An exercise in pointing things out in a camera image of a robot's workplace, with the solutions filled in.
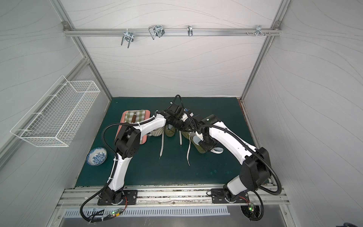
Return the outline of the olive shoe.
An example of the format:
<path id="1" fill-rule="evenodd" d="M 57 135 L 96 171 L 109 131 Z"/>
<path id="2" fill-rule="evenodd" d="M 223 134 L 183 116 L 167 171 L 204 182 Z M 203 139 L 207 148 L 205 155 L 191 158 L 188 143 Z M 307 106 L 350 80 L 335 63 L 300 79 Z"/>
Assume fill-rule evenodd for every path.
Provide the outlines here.
<path id="1" fill-rule="evenodd" d="M 187 163 L 190 166 L 189 155 L 192 145 L 197 149 L 200 154 L 205 154 L 207 151 L 199 145 L 201 142 L 200 137 L 194 132 L 179 131 L 180 142 L 182 142 L 182 136 L 188 140 L 188 149 L 186 154 Z"/>
<path id="2" fill-rule="evenodd" d="M 175 131 L 176 131 L 176 128 L 174 126 L 171 126 L 170 124 L 164 127 L 163 132 L 161 134 L 162 140 L 161 140 L 161 150 L 160 150 L 159 158 L 161 158 L 163 155 L 165 136 L 173 137 L 175 135 Z"/>

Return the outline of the light blue insole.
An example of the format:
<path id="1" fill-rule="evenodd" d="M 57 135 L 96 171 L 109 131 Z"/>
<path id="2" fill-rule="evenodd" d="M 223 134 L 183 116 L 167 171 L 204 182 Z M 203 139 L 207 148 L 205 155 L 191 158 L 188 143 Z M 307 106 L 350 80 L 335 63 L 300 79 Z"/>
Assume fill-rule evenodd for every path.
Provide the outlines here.
<path id="1" fill-rule="evenodd" d="M 207 152 L 205 149 L 203 149 L 203 147 L 201 147 L 199 145 L 199 142 L 202 141 L 201 136 L 199 136 L 198 134 L 192 132 L 191 133 L 191 139 L 192 139 L 193 145 L 195 146 L 195 148 L 197 149 L 197 151 L 199 153 L 204 154 L 204 153 Z M 224 151 L 224 149 L 220 148 L 220 147 L 214 147 L 211 150 L 209 150 L 209 152 L 214 153 L 214 154 L 222 154 L 223 151 Z"/>

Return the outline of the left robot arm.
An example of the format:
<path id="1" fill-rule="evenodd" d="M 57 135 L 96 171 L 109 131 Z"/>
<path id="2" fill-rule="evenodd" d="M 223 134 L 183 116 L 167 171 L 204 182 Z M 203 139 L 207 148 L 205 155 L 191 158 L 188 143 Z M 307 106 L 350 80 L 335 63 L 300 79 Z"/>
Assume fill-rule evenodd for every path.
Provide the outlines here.
<path id="1" fill-rule="evenodd" d="M 195 113 L 191 110 L 171 104 L 167 109 L 156 112 L 152 117 L 135 123 L 117 123 L 107 126 L 102 132 L 102 140 L 114 155 L 114 165 L 107 180 L 104 192 L 109 196 L 117 196 L 123 192 L 125 176 L 133 156 L 138 152 L 141 139 L 154 130 L 171 125 L 177 130 L 196 132 L 197 121 Z M 120 126 L 114 139 L 114 148 L 111 148 L 105 139 L 105 133 L 114 126 Z"/>

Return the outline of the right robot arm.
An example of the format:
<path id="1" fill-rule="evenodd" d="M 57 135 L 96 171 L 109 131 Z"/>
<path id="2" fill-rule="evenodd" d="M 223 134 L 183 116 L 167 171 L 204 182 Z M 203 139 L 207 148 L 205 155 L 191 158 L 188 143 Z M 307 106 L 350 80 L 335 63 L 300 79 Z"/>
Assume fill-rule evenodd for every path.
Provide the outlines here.
<path id="1" fill-rule="evenodd" d="M 263 147 L 256 148 L 245 142 L 214 115 L 197 123 L 193 140 L 203 150 L 215 154 L 223 152 L 222 148 L 217 147 L 220 143 L 239 161 L 241 171 L 237 177 L 225 184 L 225 197 L 232 198 L 242 192 L 255 192 L 258 189 L 263 189 L 269 194 L 280 193 L 280 186 L 277 191 L 271 191 L 262 186 L 271 176 L 277 179 L 268 151 Z"/>

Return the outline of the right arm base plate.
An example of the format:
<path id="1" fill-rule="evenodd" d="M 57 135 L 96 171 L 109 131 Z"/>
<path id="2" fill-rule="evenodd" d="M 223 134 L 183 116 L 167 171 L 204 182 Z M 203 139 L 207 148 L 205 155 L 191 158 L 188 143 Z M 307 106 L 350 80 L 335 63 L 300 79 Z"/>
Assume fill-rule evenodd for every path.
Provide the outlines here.
<path id="1" fill-rule="evenodd" d="M 222 203 L 250 203 L 249 196 L 246 192 L 233 195 L 225 188 L 212 188 L 206 192 L 206 195 L 212 199 L 213 204 Z"/>

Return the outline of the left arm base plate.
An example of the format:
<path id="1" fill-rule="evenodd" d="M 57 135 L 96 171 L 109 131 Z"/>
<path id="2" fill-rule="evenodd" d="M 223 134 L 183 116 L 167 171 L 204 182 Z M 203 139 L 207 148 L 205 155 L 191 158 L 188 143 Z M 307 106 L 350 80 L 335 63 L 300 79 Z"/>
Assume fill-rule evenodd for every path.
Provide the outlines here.
<path id="1" fill-rule="evenodd" d="M 123 190 L 122 192 L 113 193 L 110 190 L 105 190 L 99 194 L 97 202 L 98 206 L 111 205 L 135 205 L 138 196 L 137 190 Z"/>

